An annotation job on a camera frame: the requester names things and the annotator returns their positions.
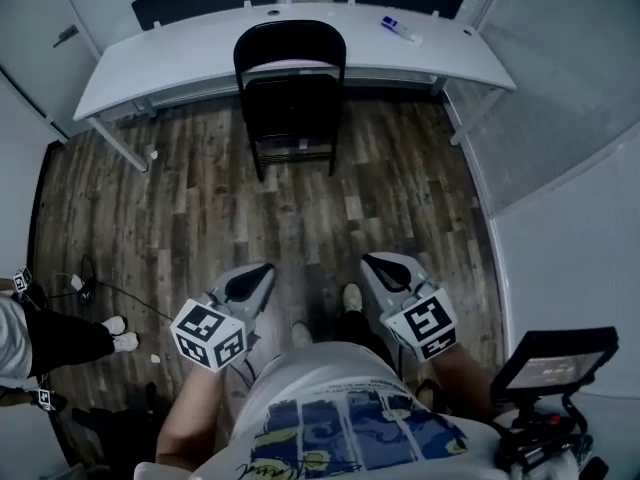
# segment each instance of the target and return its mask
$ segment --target black chair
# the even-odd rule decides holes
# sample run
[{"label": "black chair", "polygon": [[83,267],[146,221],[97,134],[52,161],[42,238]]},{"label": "black chair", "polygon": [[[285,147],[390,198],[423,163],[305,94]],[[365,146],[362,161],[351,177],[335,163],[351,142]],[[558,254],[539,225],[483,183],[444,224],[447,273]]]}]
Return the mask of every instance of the black chair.
[{"label": "black chair", "polygon": [[[347,47],[340,33],[321,21],[297,20],[263,23],[247,30],[233,51],[244,121],[260,181],[262,165],[300,160],[329,160],[333,174]],[[256,74],[245,85],[243,73],[281,60],[313,60],[339,69],[338,77],[324,74]],[[258,155],[258,143],[286,143],[308,139],[309,144],[330,142],[329,152]]]}]

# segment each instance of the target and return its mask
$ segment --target white shoe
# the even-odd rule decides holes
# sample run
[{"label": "white shoe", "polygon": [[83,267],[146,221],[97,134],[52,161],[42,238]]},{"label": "white shoe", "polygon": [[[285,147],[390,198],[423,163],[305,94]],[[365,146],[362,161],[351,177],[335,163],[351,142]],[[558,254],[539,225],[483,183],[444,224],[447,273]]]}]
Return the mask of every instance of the white shoe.
[{"label": "white shoe", "polygon": [[109,330],[111,336],[118,336],[127,328],[127,325],[124,323],[124,318],[121,316],[112,316],[109,320],[102,322],[102,325]]},{"label": "white shoe", "polygon": [[116,352],[132,352],[138,348],[140,342],[135,332],[128,332],[113,338],[113,348]]},{"label": "white shoe", "polygon": [[313,345],[313,338],[307,324],[298,321],[291,326],[291,341],[293,341],[293,348]]},{"label": "white shoe", "polygon": [[355,283],[349,283],[342,290],[342,306],[346,311],[362,313],[362,292]]}]

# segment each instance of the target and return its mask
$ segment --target white table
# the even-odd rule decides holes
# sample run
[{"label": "white table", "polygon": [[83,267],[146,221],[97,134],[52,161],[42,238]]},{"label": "white table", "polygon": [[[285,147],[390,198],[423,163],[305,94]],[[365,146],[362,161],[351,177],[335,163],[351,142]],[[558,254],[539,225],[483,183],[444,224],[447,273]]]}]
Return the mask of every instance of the white table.
[{"label": "white table", "polygon": [[[423,43],[417,46],[383,28],[380,21],[387,15],[421,35]],[[146,161],[100,118],[100,113],[136,99],[148,102],[146,97],[166,89],[234,75],[233,49],[246,30],[259,23],[293,19],[318,20],[335,27],[347,45],[347,69],[392,69],[436,75],[434,94],[448,78],[491,86],[474,115],[453,135],[452,144],[469,133],[505,90],[516,88],[480,34],[456,21],[370,5],[278,4],[198,16],[110,46],[87,84],[74,119],[88,119],[112,146],[144,172]],[[267,69],[300,68],[307,64],[301,63],[278,62]]]}]

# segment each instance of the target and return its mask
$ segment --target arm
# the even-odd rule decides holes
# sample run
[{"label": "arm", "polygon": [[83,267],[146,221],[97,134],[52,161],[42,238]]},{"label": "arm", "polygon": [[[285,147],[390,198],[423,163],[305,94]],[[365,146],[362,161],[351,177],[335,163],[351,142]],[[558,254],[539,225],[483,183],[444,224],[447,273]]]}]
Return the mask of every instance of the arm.
[{"label": "arm", "polygon": [[492,421],[510,408],[491,402],[493,378],[459,343],[431,360],[440,387],[451,399],[456,415]]},{"label": "arm", "polygon": [[156,462],[195,471],[213,455],[224,370],[195,365],[160,430]]},{"label": "arm", "polygon": [[13,279],[0,278],[0,292],[15,292],[16,286],[13,284]]}]

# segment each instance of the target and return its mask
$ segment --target wooden floor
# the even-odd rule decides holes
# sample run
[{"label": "wooden floor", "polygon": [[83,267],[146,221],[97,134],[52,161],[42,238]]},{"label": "wooden floor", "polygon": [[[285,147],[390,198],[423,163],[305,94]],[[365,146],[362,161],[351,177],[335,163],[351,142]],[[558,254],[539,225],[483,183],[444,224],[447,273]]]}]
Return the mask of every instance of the wooden floor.
[{"label": "wooden floor", "polygon": [[[237,100],[187,105],[125,120],[121,133],[145,155],[141,174],[99,136],[87,133],[54,154],[38,218],[35,275],[53,293],[68,290],[58,272],[79,273],[89,254],[98,279],[175,316],[223,271],[270,261],[277,285],[259,317],[262,340],[250,355],[259,372],[291,348],[290,326],[306,320],[322,339],[340,311],[340,287],[361,282],[359,258],[395,251],[418,258],[447,288],[459,336],[484,366],[502,362],[502,323],[487,230],[459,148],[441,106],[428,102],[352,101],[345,105],[337,171],[328,163],[267,167],[257,181]],[[153,381],[172,400],[190,365],[180,360],[170,322],[134,300],[100,288],[91,306],[55,300],[58,311],[101,321],[125,316],[141,339],[131,354],[61,368],[53,387],[70,406],[121,410],[136,405]],[[377,329],[379,309],[365,291]],[[153,364],[150,355],[161,358]],[[405,357],[405,376],[418,371]],[[228,376],[227,419],[244,393]],[[99,461],[95,436],[62,425],[87,462]]]}]

